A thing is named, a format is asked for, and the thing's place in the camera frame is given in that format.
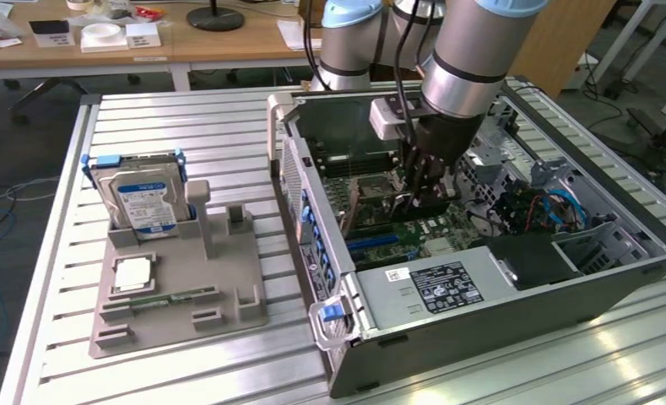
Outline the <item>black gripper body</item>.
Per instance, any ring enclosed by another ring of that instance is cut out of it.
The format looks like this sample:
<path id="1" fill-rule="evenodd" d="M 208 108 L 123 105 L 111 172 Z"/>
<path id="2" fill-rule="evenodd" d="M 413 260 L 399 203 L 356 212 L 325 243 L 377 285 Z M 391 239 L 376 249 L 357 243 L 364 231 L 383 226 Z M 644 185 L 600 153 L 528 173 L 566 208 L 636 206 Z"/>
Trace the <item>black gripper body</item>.
<path id="1" fill-rule="evenodd" d="M 456 118 L 443 114 L 421 116 L 413 127 L 415 147 L 448 165 L 467 151 L 481 125 L 481 115 Z"/>

